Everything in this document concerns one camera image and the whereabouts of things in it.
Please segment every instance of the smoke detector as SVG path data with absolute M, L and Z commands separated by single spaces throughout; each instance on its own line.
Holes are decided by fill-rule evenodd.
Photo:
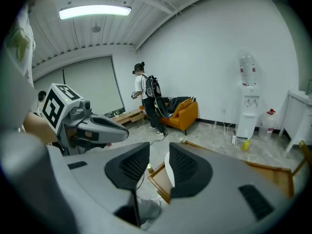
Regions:
M 98 33 L 98 32 L 101 31 L 101 27 L 98 26 L 98 24 L 96 23 L 96 25 L 95 25 L 94 27 L 91 28 L 91 31 L 92 31 L 93 33 Z

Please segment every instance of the orange sofa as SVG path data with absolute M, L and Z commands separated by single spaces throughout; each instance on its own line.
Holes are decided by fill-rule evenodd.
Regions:
M 178 113 L 178 116 L 173 118 L 160 118 L 162 124 L 166 124 L 184 131 L 185 135 L 186 129 L 197 119 L 198 117 L 198 103 L 197 101 L 192 102 L 190 105 L 183 107 L 184 102 L 181 102 L 175 111 Z

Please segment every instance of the sofa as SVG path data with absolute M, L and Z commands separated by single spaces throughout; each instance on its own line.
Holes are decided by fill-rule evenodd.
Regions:
M 198 103 L 194 101 L 192 98 L 188 98 L 181 102 L 176 108 L 174 114 L 170 118 L 162 118 L 160 117 L 160 122 L 162 124 L 172 126 L 184 131 L 185 135 L 187 135 L 187 128 L 197 119 L 198 117 Z

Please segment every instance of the yellow bottle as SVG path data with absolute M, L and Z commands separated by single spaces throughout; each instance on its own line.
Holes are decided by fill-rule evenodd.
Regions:
M 250 139 L 248 138 L 246 141 L 244 141 L 243 145 L 242 145 L 242 150 L 243 151 L 247 151 L 249 149 L 250 146 Z

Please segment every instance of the black pants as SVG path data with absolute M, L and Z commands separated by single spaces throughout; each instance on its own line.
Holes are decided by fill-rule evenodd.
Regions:
M 155 99 L 148 97 L 142 101 L 142 105 L 145 108 L 147 116 L 151 120 L 151 126 L 156 127 L 161 133 L 163 133 L 165 131 L 165 128 L 163 125 L 161 125 L 159 118 L 155 113 L 154 100 Z

